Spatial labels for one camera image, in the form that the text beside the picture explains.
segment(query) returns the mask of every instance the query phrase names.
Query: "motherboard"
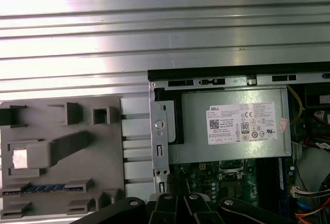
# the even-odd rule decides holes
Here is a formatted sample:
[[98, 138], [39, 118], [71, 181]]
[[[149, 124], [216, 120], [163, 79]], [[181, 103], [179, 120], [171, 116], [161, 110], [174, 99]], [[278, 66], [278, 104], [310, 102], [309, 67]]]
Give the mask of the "motherboard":
[[179, 194], [203, 193], [217, 203], [235, 197], [258, 206], [255, 160], [230, 160], [171, 165]]

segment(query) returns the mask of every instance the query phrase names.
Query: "sticker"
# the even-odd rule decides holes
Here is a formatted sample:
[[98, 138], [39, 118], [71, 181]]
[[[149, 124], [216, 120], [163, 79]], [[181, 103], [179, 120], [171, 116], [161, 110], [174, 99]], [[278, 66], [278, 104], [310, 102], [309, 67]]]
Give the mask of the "sticker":
[[287, 123], [288, 123], [288, 120], [287, 119], [281, 118], [280, 125], [279, 125], [279, 128], [278, 128], [278, 131], [280, 133], [284, 133], [284, 131], [286, 129], [286, 126], [287, 126]]
[[277, 139], [273, 102], [211, 106], [206, 123], [209, 145]]
[[330, 149], [330, 145], [328, 143], [315, 143], [319, 148], [322, 149]]
[[316, 111], [314, 113], [314, 117], [318, 118], [319, 120], [323, 120], [325, 111]]
[[330, 104], [330, 95], [320, 95], [320, 104]]

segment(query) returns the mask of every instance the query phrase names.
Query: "screw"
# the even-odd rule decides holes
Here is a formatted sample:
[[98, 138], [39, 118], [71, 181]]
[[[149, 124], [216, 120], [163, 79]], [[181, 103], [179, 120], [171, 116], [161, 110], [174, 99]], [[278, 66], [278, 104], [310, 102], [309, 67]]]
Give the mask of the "screw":
[[136, 206], [136, 205], [139, 205], [139, 202], [137, 202], [137, 201], [132, 201], [132, 202], [129, 203], [129, 205]]
[[225, 205], [232, 206], [234, 205], [234, 202], [231, 200], [225, 200]]
[[189, 198], [191, 200], [196, 200], [196, 199], [198, 199], [198, 196], [197, 195], [190, 195]]
[[156, 127], [156, 129], [159, 129], [159, 130], [164, 128], [164, 122], [162, 120], [155, 121], [155, 127]]

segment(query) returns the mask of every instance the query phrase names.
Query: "barcode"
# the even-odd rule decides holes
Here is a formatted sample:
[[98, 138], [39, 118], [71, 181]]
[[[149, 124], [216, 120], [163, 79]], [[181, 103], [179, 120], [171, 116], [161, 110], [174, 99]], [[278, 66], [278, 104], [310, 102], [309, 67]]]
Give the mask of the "barcode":
[[218, 119], [211, 119], [210, 120], [210, 129], [219, 129], [220, 124]]

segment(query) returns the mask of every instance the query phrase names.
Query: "green circuit board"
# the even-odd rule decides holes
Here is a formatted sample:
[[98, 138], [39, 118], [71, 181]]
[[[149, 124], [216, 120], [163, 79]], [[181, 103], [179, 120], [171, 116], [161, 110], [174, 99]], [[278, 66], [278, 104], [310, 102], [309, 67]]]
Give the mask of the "green circuit board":
[[255, 160], [247, 160], [246, 174], [242, 179], [234, 176], [219, 179], [220, 167], [234, 169], [242, 166], [242, 160], [216, 161], [171, 165], [171, 174], [181, 184], [186, 184], [189, 192], [203, 193], [213, 202], [224, 197], [236, 197], [258, 206]]

